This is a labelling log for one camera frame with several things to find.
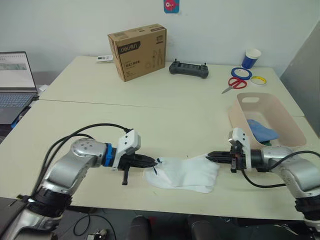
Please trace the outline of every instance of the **scissors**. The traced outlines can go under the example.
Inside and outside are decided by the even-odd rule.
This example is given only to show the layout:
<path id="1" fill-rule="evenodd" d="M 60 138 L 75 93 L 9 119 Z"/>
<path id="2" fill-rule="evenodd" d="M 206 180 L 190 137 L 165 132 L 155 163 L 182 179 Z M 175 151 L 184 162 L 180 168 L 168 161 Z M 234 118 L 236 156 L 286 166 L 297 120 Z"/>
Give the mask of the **scissors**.
<path id="1" fill-rule="evenodd" d="M 221 94 L 228 92 L 231 89 L 243 89 L 247 86 L 247 82 L 238 77 L 231 77 L 228 81 L 229 87 L 224 90 Z"/>

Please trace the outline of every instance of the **sticker on wall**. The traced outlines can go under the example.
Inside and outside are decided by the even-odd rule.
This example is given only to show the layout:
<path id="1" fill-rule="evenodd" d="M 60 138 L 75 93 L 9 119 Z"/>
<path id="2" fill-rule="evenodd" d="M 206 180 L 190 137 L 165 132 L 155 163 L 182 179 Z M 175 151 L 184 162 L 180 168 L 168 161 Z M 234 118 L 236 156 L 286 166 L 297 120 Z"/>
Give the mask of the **sticker on wall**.
<path id="1" fill-rule="evenodd" d="M 179 12 L 180 0 L 163 0 L 164 12 L 166 14 L 177 14 Z"/>

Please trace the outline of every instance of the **robotic arm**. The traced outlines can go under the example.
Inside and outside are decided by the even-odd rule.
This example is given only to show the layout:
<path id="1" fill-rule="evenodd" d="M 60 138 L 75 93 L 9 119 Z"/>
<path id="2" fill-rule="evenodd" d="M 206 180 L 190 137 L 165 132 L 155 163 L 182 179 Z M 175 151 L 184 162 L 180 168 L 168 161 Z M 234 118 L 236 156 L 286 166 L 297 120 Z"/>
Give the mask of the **robotic arm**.
<path id="1" fill-rule="evenodd" d="M 231 172 L 251 170 L 272 172 L 285 183 L 295 198 L 295 208 L 304 215 L 304 222 L 309 230 L 320 235 L 320 171 L 310 161 L 297 155 L 283 161 L 284 157 L 293 153 L 288 147 L 269 147 L 261 150 L 250 150 L 249 140 L 241 128 L 235 128 L 229 136 L 232 144 L 229 152 L 213 151 L 207 158 L 215 163 L 231 165 Z"/>
<path id="2" fill-rule="evenodd" d="M 22 235 L 23 239 L 27 239 L 29 235 L 30 239 L 38 235 L 39 239 L 52 239 L 52 231 L 59 225 L 64 210 L 71 204 L 72 195 L 89 168 L 102 165 L 124 171 L 122 185 L 127 185 L 130 167 L 150 168 L 157 164 L 151 157 L 135 154 L 140 143 L 140 136 L 135 130 L 121 137 L 117 148 L 113 148 L 110 143 L 90 138 L 75 141 L 69 152 L 54 164 L 36 194 L 28 199 L 26 207 L 10 224 L 1 239 L 14 240 L 22 238 Z M 24 230 L 36 231 L 30 234 Z"/>

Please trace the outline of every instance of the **cardboard box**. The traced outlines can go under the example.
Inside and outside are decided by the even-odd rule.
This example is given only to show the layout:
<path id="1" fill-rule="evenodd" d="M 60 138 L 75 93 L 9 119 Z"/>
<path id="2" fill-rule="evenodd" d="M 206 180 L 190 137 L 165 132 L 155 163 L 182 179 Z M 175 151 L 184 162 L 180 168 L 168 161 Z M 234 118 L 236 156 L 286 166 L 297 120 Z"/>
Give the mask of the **cardboard box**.
<path id="1" fill-rule="evenodd" d="M 113 61 L 123 81 L 165 67 L 167 29 L 159 24 L 108 34 Z"/>

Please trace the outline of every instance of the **beige plastic bin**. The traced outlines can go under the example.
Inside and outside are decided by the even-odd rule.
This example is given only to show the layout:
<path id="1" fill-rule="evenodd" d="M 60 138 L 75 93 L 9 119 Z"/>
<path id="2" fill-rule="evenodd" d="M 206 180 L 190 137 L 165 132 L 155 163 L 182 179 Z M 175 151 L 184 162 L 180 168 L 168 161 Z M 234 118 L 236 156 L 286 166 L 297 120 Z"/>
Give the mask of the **beige plastic bin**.
<path id="1" fill-rule="evenodd" d="M 270 141 L 273 147 L 293 148 L 307 143 L 304 133 L 279 99 L 269 93 L 246 92 L 238 94 L 234 105 L 229 110 L 229 119 L 233 128 L 242 128 L 250 137 L 251 149 L 261 149 L 265 145 L 256 140 L 247 119 L 256 120 L 279 134 L 278 139 Z"/>

